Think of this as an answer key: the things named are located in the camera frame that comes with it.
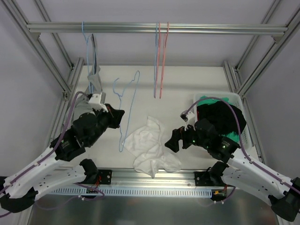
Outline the grey tank top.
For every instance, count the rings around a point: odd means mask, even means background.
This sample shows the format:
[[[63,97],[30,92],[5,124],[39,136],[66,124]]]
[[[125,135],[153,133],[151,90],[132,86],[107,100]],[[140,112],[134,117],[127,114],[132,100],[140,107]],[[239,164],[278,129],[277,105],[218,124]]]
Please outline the grey tank top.
[[[100,94],[103,92],[102,84],[101,84],[101,79],[99,76],[100,72],[100,66],[98,65],[97,59],[98,59],[98,46],[97,46],[97,41],[96,41],[96,36],[94,34],[91,34],[90,37],[88,38],[88,41],[91,41],[92,44],[92,53],[93,53],[93,58],[92,58],[92,69],[88,69],[88,81],[89,85],[85,90],[86,94]],[[78,119],[79,116],[83,113],[89,113],[92,111],[92,107],[88,104],[88,100],[86,96],[79,96],[75,102],[75,107],[74,110],[71,114],[71,122],[74,120]]]

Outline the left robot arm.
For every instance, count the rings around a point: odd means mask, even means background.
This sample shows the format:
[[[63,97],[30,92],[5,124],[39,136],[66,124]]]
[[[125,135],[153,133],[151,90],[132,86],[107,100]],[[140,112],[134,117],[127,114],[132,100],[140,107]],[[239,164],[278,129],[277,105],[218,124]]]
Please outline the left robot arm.
[[[73,183],[91,184],[98,177],[98,168],[91,159],[51,175],[56,168],[86,152],[108,129],[120,127],[124,110],[106,109],[83,113],[71,127],[54,139],[46,150],[20,172],[2,181],[0,206],[10,213],[21,212],[46,194]]]

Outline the black tank top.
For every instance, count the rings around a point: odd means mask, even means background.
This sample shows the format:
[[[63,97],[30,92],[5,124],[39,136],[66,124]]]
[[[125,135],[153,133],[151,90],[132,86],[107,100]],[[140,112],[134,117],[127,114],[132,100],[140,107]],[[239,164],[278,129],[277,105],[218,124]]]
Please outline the black tank top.
[[[240,142],[239,133],[243,132],[246,120],[242,111],[223,101],[205,100],[197,106],[195,130],[215,128],[215,133],[227,137],[236,143]]]

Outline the black left arm base bracket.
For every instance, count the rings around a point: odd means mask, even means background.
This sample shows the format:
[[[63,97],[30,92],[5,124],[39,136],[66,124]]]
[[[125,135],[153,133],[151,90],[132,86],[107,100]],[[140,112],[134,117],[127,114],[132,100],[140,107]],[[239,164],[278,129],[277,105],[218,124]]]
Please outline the black left arm base bracket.
[[[110,185],[112,170],[98,169],[91,159],[84,159],[79,164],[84,169],[85,179],[81,184]]]

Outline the aluminium frame right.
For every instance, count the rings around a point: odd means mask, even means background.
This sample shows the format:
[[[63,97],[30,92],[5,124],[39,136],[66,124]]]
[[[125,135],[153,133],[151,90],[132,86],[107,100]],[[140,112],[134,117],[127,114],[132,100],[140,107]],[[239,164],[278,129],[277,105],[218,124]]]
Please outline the aluminium frame right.
[[[263,25],[282,23],[287,27],[287,31],[281,37],[252,36],[238,62],[232,64],[229,60],[224,60],[222,67],[229,90],[241,96],[246,110],[251,143],[256,149],[258,159],[265,163],[263,145],[247,95],[300,29],[300,2],[298,0],[274,0],[261,23]]]

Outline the pink wire hanger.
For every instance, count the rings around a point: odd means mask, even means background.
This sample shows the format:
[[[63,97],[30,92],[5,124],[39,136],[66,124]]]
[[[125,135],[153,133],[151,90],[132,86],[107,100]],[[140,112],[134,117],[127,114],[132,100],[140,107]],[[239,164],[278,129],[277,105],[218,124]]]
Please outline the pink wire hanger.
[[[160,82],[160,92],[159,98],[162,98],[163,94],[163,81],[164,81],[164,74],[165,74],[165,59],[166,59],[166,46],[169,34],[169,22],[167,23],[166,33],[164,34],[164,41],[163,41],[163,59],[162,59],[162,70],[161,70],[161,82]]]

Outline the white perforated plastic basket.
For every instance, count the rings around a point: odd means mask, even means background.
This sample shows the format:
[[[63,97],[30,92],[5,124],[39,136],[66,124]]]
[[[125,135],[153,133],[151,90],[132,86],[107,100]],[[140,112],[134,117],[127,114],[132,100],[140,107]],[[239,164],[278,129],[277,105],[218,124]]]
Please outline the white perforated plastic basket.
[[[246,113],[239,95],[232,92],[207,91],[194,94],[195,120],[207,119],[218,134],[243,143],[245,149],[252,146],[246,121]]]

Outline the aluminium frame left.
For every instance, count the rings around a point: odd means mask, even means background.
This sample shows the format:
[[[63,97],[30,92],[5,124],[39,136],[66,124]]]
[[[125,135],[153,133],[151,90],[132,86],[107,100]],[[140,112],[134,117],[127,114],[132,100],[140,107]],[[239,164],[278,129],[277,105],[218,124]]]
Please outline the aluminium frame left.
[[[30,29],[27,27],[29,25],[29,20],[19,4],[15,0],[2,0],[0,5],[8,14],[12,22],[16,25],[17,29],[33,49],[34,53],[42,60],[62,88],[60,103],[56,109],[48,137],[48,140],[51,141],[63,128],[67,109],[71,105],[71,100],[75,95],[76,87],[84,66],[84,58],[79,57],[75,62],[72,62],[58,34],[52,34],[52,38],[69,68],[68,77],[67,79],[64,79],[62,72],[60,72],[57,64],[54,62],[54,59],[40,39],[41,34],[30,32]]]

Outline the black right arm base bracket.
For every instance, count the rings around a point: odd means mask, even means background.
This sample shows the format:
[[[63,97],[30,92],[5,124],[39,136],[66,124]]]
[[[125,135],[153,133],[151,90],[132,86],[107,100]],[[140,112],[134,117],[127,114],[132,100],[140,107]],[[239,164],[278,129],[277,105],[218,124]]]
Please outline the black right arm base bracket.
[[[204,172],[194,172],[196,187],[224,187],[225,183],[221,177],[228,164],[217,161],[212,167]]]

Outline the white tank top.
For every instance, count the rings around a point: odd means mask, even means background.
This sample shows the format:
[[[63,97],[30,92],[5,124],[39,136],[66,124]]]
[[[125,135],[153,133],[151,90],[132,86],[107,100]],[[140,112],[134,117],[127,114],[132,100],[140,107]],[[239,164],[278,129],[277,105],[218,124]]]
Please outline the white tank top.
[[[159,169],[172,173],[182,168],[178,157],[162,144],[164,132],[163,123],[148,116],[146,125],[126,138],[124,147],[135,157],[133,169],[136,172],[154,178]]]

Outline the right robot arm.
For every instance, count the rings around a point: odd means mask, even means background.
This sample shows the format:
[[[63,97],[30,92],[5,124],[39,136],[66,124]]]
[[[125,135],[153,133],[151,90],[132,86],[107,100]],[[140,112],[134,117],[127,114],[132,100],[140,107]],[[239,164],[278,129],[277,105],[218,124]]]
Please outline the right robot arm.
[[[284,176],[251,157],[231,139],[217,133],[207,119],[172,131],[165,147],[173,152],[198,146],[217,160],[209,179],[215,186],[222,183],[239,188],[268,204],[282,219],[293,222],[300,212],[300,179]]]

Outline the aluminium frame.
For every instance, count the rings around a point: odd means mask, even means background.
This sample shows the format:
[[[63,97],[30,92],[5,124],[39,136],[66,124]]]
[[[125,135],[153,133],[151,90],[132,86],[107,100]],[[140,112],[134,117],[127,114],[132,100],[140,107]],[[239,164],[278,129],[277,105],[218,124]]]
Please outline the aluminium frame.
[[[238,62],[232,64],[229,60],[224,60],[222,67],[229,90],[241,96],[246,110],[251,143],[256,149],[258,159],[265,163],[263,145],[247,95],[300,29],[300,2],[298,0],[274,0],[261,23],[263,25],[282,23],[287,27],[287,31],[281,37],[252,36]]]
[[[84,66],[84,58],[79,57],[75,62],[72,62],[58,34],[52,34],[52,38],[69,68],[68,77],[67,79],[64,79],[62,72],[60,72],[57,64],[54,62],[54,59],[40,39],[41,34],[30,32],[30,29],[27,27],[29,25],[29,20],[19,4],[15,0],[2,0],[0,5],[8,14],[12,22],[16,25],[17,29],[33,49],[34,53],[42,60],[62,88],[60,103],[56,109],[48,137],[48,140],[51,141],[63,128],[67,109],[71,105],[71,100],[75,95],[76,87]]]

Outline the aluminium hanging rail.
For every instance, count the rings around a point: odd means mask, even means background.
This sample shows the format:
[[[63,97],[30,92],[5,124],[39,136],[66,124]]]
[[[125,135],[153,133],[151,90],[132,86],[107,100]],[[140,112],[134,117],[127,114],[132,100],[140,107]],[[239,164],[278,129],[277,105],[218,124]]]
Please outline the aluminium hanging rail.
[[[31,33],[144,33],[283,36],[285,25],[185,24],[136,22],[30,22]]]

